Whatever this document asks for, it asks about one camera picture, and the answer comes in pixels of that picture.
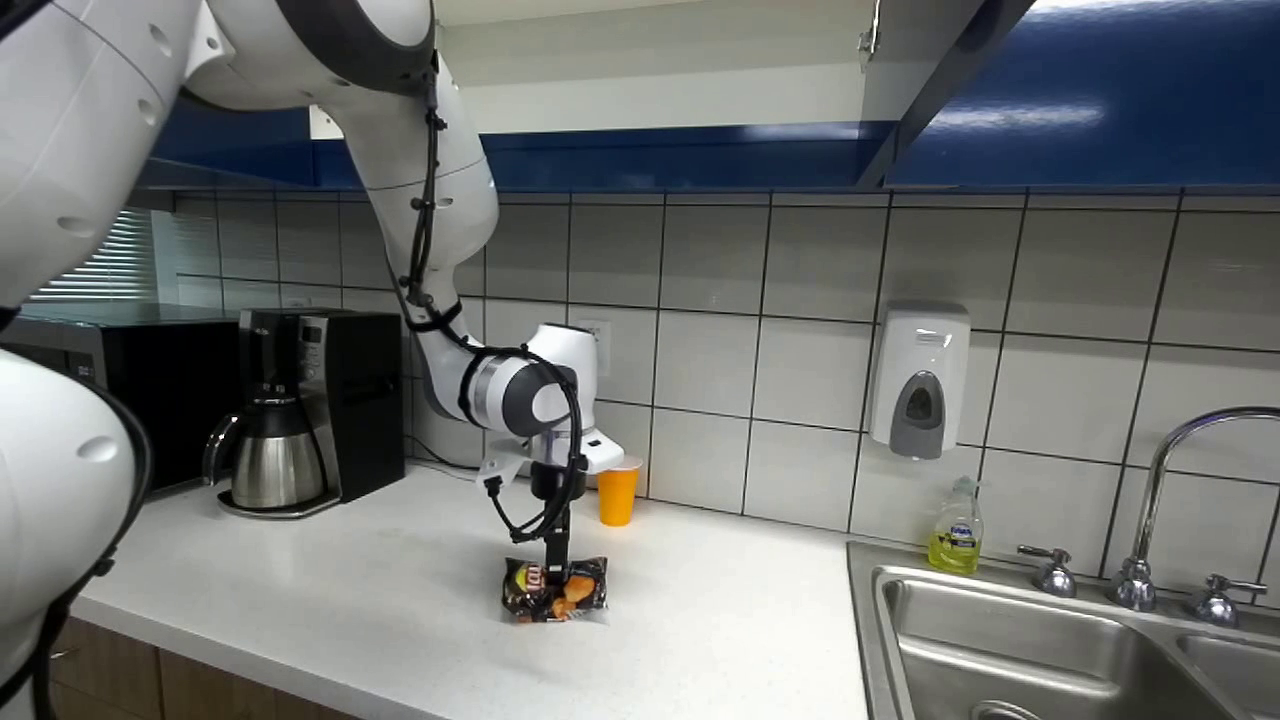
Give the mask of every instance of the coffee maker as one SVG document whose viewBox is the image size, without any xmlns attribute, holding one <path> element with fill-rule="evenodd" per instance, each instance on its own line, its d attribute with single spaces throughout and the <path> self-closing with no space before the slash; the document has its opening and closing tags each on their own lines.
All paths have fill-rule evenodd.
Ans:
<svg viewBox="0 0 1280 720">
<path fill-rule="evenodd" d="M 206 476 L 212 485 L 231 476 L 231 488 L 221 491 L 231 513 L 308 516 L 338 499 L 315 423 L 299 397 L 299 328 L 304 324 L 293 310 L 241 314 L 241 372 L 249 397 L 206 447 Z"/>
<path fill-rule="evenodd" d="M 406 476 L 401 314 L 304 310 L 299 397 L 340 499 Z"/>
</svg>

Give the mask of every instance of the cabinet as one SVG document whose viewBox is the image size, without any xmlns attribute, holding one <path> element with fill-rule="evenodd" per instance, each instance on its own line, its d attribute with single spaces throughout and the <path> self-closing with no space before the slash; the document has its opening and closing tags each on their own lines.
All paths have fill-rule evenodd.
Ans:
<svg viewBox="0 0 1280 720">
<path fill-rule="evenodd" d="M 887 187 L 1274 192 L 1280 5 L 1038 0 Z"/>
<path fill-rule="evenodd" d="M 453 5 L 439 24 L 500 192 L 856 192 L 1028 5 Z M 141 192 L 243 184 L 359 192 L 308 113 L 180 99 Z"/>
<path fill-rule="evenodd" d="M 85 620 L 55 640 L 48 696 L 60 720 L 346 720 Z"/>
</svg>

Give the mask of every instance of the faucet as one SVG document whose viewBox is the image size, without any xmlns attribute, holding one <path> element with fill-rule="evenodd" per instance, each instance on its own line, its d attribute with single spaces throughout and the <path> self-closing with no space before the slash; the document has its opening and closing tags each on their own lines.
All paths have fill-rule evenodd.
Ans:
<svg viewBox="0 0 1280 720">
<path fill-rule="evenodd" d="M 1134 535 L 1134 553 L 1121 568 L 1121 576 L 1113 579 L 1113 595 L 1123 602 L 1123 606 L 1137 606 L 1137 612 L 1148 612 L 1156 602 L 1156 582 L 1151 582 L 1151 530 L 1156 530 L 1156 504 L 1159 504 L 1159 485 L 1166 485 L 1166 460 L 1174 447 L 1181 447 L 1188 437 L 1195 437 L 1201 429 L 1215 423 L 1215 418 L 1229 418 L 1229 416 L 1278 416 L 1280 418 L 1280 409 L 1268 409 L 1268 405 L 1237 405 L 1237 409 L 1215 409 L 1215 412 L 1205 412 L 1205 416 L 1192 416 L 1184 418 L 1181 429 L 1174 429 L 1156 454 L 1151 454 L 1151 481 L 1148 481 L 1148 491 L 1144 491 L 1144 504 L 1140 504 L 1140 516 L 1137 516 L 1137 535 Z M 1229 582 L 1220 576 L 1209 579 L 1209 595 L 1224 599 L 1229 588 L 1246 588 L 1246 590 L 1264 590 L 1255 582 Z"/>
<path fill-rule="evenodd" d="M 1076 576 L 1069 570 L 1073 553 L 1063 553 L 1063 546 L 1028 546 L 1028 542 L 1022 542 L 1018 553 L 1034 555 L 1034 558 L 1048 558 L 1034 579 L 1038 588 L 1044 588 L 1048 595 L 1076 595 Z"/>
</svg>

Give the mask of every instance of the soap dispenser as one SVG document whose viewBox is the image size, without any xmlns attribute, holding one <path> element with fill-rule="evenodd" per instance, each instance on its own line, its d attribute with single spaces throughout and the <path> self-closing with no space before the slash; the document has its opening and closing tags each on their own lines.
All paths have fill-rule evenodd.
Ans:
<svg viewBox="0 0 1280 720">
<path fill-rule="evenodd" d="M 871 438 L 897 454 L 936 460 L 960 438 L 969 314 L 957 309 L 887 309 Z"/>
</svg>

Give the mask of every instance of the sink faucet handle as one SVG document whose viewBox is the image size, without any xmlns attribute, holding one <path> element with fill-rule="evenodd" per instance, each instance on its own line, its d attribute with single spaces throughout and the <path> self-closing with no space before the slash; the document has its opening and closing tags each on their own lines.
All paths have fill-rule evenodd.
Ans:
<svg viewBox="0 0 1280 720">
<path fill-rule="evenodd" d="M 1268 595 L 1264 582 L 1242 582 L 1229 576 L 1209 576 L 1205 590 L 1195 595 L 1195 614 L 1209 622 L 1237 622 L 1237 599 L 1229 590 L 1246 590 L 1246 595 Z"/>
<path fill-rule="evenodd" d="M 1073 563 L 1073 553 L 1063 553 L 1063 546 L 1022 542 L 1018 553 L 1034 555 L 1034 558 Z"/>
<path fill-rule="evenodd" d="M 1034 542 L 1022 542 L 1018 553 L 1034 555 L 1034 558 L 1048 558 L 1044 570 L 1038 570 L 1038 588 L 1044 588 L 1051 595 L 1076 595 L 1076 576 L 1069 570 L 1073 553 L 1063 553 L 1063 546 L 1034 546 Z"/>
<path fill-rule="evenodd" d="M 1151 563 L 1144 555 L 1130 555 L 1121 576 L 1113 579 L 1113 599 L 1137 612 L 1156 606 Z"/>
<path fill-rule="evenodd" d="M 1268 595 L 1268 582 L 1242 582 L 1234 576 L 1209 576 L 1205 590 L 1212 590 L 1212 595 L 1224 595 L 1224 590 Z"/>
</svg>

